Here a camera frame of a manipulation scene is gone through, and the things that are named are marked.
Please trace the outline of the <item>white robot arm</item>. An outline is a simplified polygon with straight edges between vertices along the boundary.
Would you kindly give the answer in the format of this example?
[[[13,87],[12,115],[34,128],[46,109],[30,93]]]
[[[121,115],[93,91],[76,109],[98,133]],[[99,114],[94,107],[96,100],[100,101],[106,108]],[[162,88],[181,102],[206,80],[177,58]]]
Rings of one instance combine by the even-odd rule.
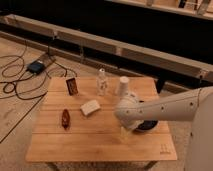
[[[128,92],[115,108],[127,130],[140,121],[192,121],[184,171],[213,171],[213,86],[140,102]]]

